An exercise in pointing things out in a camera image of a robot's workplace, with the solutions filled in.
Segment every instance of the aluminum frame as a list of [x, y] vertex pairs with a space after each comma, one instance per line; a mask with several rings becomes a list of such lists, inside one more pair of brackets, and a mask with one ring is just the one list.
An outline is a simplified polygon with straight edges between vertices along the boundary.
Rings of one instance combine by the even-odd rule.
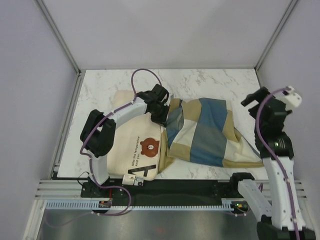
[[[70, 49], [68, 48], [67, 43], [65, 42], [63, 36], [61, 35], [44, 1], [34, 0], [34, 2], [38, 6], [41, 13], [43, 14], [48, 26], [50, 27], [50, 29], [54, 34], [54, 37], [57, 39], [63, 52], [67, 56], [70, 64], [72, 65], [73, 69], [77, 73], [77, 78], [74, 83], [73, 93], [70, 98], [65, 119], [61, 127], [60, 137], [56, 145], [56, 149], [54, 151], [54, 155], [52, 157], [52, 161], [50, 165], [50, 173], [48, 175], [48, 179], [51, 179], [53, 172], [57, 172], [59, 170], [60, 160], [62, 157], [62, 153], [64, 150], [64, 146], [66, 143], [66, 139], [68, 136], [68, 132], [70, 129], [70, 125], [72, 122], [72, 118], [74, 115], [74, 111], [76, 108], [76, 104], [80, 94], [80, 89], [81, 89], [86, 71], [85, 70], [81, 71], [81, 69], [79, 68], [76, 60], [74, 59]], [[292, 14], [295, 7], [297, 6], [298, 2], [299, 0], [290, 1], [290, 3], [288, 4], [288, 7], [286, 8], [285, 12], [282, 15], [281, 20], [279, 21], [271, 38], [269, 39], [266, 47], [264, 48], [256, 66], [254, 67], [260, 86], [263, 86], [263, 83], [261, 82], [261, 78], [259, 77], [259, 69], [261, 68], [271, 47], [273, 46], [279, 34], [283, 30], [285, 24], [287, 23], [290, 15]], [[228, 182], [228, 180], [220, 180], [219, 182]], [[270, 200], [271, 196], [270, 196], [270, 187], [269, 187], [268, 181], [256, 181], [256, 183], [264, 183], [262, 193], [268, 200]], [[304, 188], [302, 186], [302, 183], [300, 181], [295, 181], [295, 187], [297, 190], [300, 207], [303, 210], [306, 209], [306, 211], [303, 211], [304, 219], [309, 225], [312, 225], [311, 219], [309, 217], [312, 211], [310, 209], [308, 210], [308, 204], [307, 204], [308, 200], [307, 200], [307, 196], [305, 194]], [[41, 180], [34, 198], [34, 203], [32, 205], [31, 213], [25, 228], [23, 239], [24, 240], [37, 239], [48, 200], [49, 201], [55, 200], [55, 199], [56, 200], [77, 200], [77, 201], [90, 200], [90, 198], [89, 199], [81, 198], [80, 194], [81, 194], [81, 186], [75, 180]], [[99, 200], [99, 199], [105, 200], [105, 198], [95, 198], [95, 200]], [[229, 199], [229, 200], [235, 201], [235, 200], [243, 200], [243, 199]]]

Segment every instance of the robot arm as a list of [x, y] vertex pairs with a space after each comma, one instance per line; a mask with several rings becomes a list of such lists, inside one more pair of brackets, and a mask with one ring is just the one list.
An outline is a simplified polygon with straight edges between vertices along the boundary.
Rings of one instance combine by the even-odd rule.
[[[286, 116], [291, 114], [292, 109], [297, 108], [302, 101], [301, 96], [293, 87], [290, 86], [289, 89], [284, 92], [285, 96], [273, 97], [267, 102], [260, 119], [261, 135], [278, 156], [279, 162], [288, 176], [287, 180], [280, 165], [272, 158], [255, 130], [255, 145], [260, 151], [268, 175], [272, 206], [260, 192], [250, 173], [234, 173], [230, 178], [233, 188], [244, 197], [256, 217], [257, 233], [260, 240], [296, 239], [295, 223], [300, 239], [316, 239], [315, 233], [306, 228], [300, 211], [293, 175], [293, 147], [290, 138], [283, 132]], [[259, 104], [249, 109], [250, 115], [256, 118], [260, 103], [269, 94], [269, 91], [263, 87], [248, 95], [241, 104], [247, 106], [249, 103], [257, 101]], [[292, 197], [290, 197], [288, 185], [291, 186]], [[292, 203], [294, 204], [295, 219], [292, 217]]]
[[[151, 121], [165, 127], [169, 112], [169, 106], [166, 104], [168, 98], [168, 91], [159, 84], [156, 84], [151, 91], [138, 92], [135, 101], [131, 102], [130, 105], [126, 103], [120, 106], [117, 112], [108, 117], [99, 126], [101, 129], [95, 130], [92, 137], [88, 140], [85, 149], [94, 154], [92, 168], [95, 178], [100, 185], [109, 178], [106, 157], [104, 156], [111, 150], [114, 144], [116, 129], [127, 121], [146, 113], [151, 113]], [[96, 109], [89, 114], [80, 135], [82, 142], [87, 139], [90, 132], [104, 117], [104, 113]]]

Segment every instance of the marble surface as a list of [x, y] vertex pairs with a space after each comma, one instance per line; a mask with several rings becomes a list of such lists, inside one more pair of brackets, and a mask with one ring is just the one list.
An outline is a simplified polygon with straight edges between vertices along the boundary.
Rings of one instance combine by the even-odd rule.
[[[253, 69], [160, 69], [153, 70], [163, 86], [174, 93], [175, 98], [215, 98], [232, 102], [235, 127], [254, 146], [254, 119], [248, 108], [240, 102], [259, 88]], [[58, 177], [77, 178], [89, 170], [88, 158], [79, 154], [82, 142], [80, 133], [88, 114], [93, 109], [109, 112], [117, 90], [131, 90], [133, 70], [87, 70], [76, 104], [71, 127], [60, 162]], [[155, 77], [146, 71], [139, 71], [134, 77], [136, 90], [151, 90], [157, 83]], [[222, 168], [195, 164], [180, 159], [157, 175], [157, 179], [218, 179], [227, 180], [235, 172], [250, 172], [258, 180], [267, 180], [264, 167]]]

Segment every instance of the brown bear face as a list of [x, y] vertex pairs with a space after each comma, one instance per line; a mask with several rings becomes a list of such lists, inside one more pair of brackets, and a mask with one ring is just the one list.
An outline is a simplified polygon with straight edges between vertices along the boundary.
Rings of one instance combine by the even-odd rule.
[[148, 137], [144, 141], [140, 142], [141, 144], [141, 155], [146, 155], [149, 158], [153, 158], [158, 154], [159, 141]]

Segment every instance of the gray wall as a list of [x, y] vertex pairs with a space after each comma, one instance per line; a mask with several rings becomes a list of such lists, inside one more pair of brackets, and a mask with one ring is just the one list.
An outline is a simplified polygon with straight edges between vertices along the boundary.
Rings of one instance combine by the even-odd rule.
[[254, 67], [290, 0], [43, 0], [81, 69]]
[[295, 176], [302, 180], [320, 226], [320, 1], [302, 0], [260, 70], [270, 90], [292, 85], [302, 104], [285, 124], [293, 140]]
[[0, 239], [22, 239], [76, 74], [32, 0], [0, 1]]

